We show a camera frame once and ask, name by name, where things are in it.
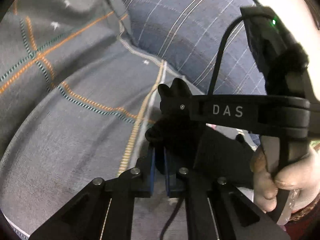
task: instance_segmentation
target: white star pattern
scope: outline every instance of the white star pattern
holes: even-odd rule
[[[50,25],[54,28],[54,31],[56,30],[56,28],[60,27],[60,24],[57,22],[52,22]]]
[[[70,2],[68,0],[64,0],[64,3],[66,5],[66,8],[70,5]]]

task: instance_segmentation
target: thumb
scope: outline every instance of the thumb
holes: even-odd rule
[[[320,156],[312,148],[300,161],[284,167],[275,177],[275,184],[282,189],[307,189],[320,181]]]

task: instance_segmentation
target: das logo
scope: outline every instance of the das logo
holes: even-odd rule
[[[236,109],[231,109],[227,105],[225,107],[220,107],[219,105],[213,105],[213,114],[222,114],[228,116],[242,117],[242,106],[237,106]]]

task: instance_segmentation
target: teal stitching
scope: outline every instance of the teal stitching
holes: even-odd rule
[[[74,100],[73,98],[70,98],[66,92],[64,91],[64,89],[61,87],[61,86],[58,86],[58,89],[60,90],[62,96],[69,100],[70,102],[72,103],[75,103],[77,104],[78,106],[82,106],[86,109],[89,109],[97,114],[102,114],[102,115],[115,115],[116,117],[118,117],[120,120],[122,121],[125,121],[127,123],[132,123],[134,124],[135,123],[135,120],[133,118],[129,118],[127,116],[125,116],[124,114],[122,114],[121,112],[118,112],[118,111],[102,111],[102,110],[99,110],[99,109],[96,109],[95,107],[92,107],[92,106],[89,106],[87,104],[84,104],[82,102],[79,102],[77,100]]]
[[[47,48],[48,46],[52,45],[53,43],[55,43],[58,39],[62,38],[63,36],[66,36],[67,34],[71,33],[71,31],[67,31],[64,32],[60,35],[58,35],[57,37],[53,38],[51,41],[47,41],[45,44],[43,44],[41,47],[39,47],[36,52],[42,51],[45,48]]]
[[[11,67],[2,77],[0,77],[0,81],[5,80],[18,66],[20,66],[22,63],[26,62],[30,58],[31,55],[28,55],[27,57],[20,59],[17,64],[13,65],[13,67]]]
[[[82,25],[80,28],[76,28],[76,29],[72,29],[70,31],[66,31],[60,35],[58,35],[57,37],[53,38],[51,41],[47,41],[45,44],[43,44],[42,46],[40,46],[36,51],[31,51],[31,55],[28,55],[27,57],[20,59],[19,62],[15,65],[13,65],[2,77],[0,77],[0,82],[2,82],[3,80],[5,80],[9,74],[11,74],[18,66],[20,66],[22,63],[26,62],[28,59],[33,58],[35,56],[35,54],[39,51],[44,50],[45,48],[47,48],[48,46],[52,45],[53,43],[55,43],[56,41],[58,41],[60,38],[66,36],[67,34],[70,34],[72,32],[75,32],[76,30],[80,30],[83,26]]]
[[[21,35],[22,35],[22,39],[23,39],[23,45],[26,48],[26,51],[27,51],[28,55],[31,57],[31,59],[35,59],[36,53],[34,51],[31,52],[31,50],[30,50],[29,43],[28,43],[27,37],[26,37],[26,31],[24,28],[23,19],[20,19],[20,27],[21,27]],[[42,74],[44,75],[46,83],[49,84],[49,77],[48,77],[46,69],[43,67],[43,65],[40,63],[40,61],[37,60],[36,64],[38,65],[39,69],[41,70]],[[46,90],[48,92],[51,91],[48,85],[46,87]]]

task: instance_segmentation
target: finger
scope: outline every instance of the finger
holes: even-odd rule
[[[297,212],[298,210],[308,206],[319,194],[320,183],[315,187],[301,190],[299,196],[297,197],[292,212]]]
[[[275,184],[282,189],[307,189],[320,180],[320,157],[310,148],[309,155],[284,167],[275,177]]]
[[[171,90],[174,96],[178,97],[190,97],[192,95],[187,83],[180,78],[175,78],[172,81]]]
[[[173,97],[171,89],[166,84],[158,85],[158,92],[161,98],[163,97]]]
[[[253,202],[264,212],[271,212],[277,206],[277,199],[265,199],[261,195],[254,195]]]
[[[265,170],[267,166],[266,156],[263,153],[262,147],[258,147],[258,149],[253,154],[253,157],[250,161],[250,169],[252,172],[257,173],[262,170]]]
[[[261,195],[267,200],[274,199],[278,193],[278,188],[274,184],[271,174],[266,169],[254,173],[253,189],[255,195]]]

